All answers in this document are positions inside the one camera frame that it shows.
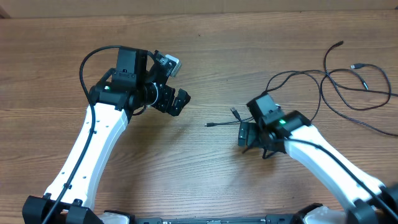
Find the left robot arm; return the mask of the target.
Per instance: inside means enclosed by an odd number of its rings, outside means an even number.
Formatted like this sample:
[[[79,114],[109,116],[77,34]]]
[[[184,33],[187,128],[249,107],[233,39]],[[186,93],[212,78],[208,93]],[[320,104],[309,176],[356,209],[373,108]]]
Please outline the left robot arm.
[[[148,107],[178,116],[190,95],[166,84],[180,70],[178,58],[121,45],[116,49],[116,66],[96,85],[82,87],[88,107],[81,131],[44,195],[25,201],[25,223],[134,223],[129,213],[94,213],[98,185],[113,147],[132,117]]]

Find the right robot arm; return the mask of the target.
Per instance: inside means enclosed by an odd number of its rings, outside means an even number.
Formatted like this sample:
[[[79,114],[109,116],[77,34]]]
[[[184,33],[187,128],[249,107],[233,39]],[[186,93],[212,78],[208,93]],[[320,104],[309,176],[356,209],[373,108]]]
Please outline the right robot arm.
[[[272,97],[261,94],[247,103],[253,122],[243,121],[238,144],[246,151],[281,152],[305,166],[337,199],[341,211],[313,203],[287,223],[397,223],[397,186],[356,167],[299,111],[285,114]]]

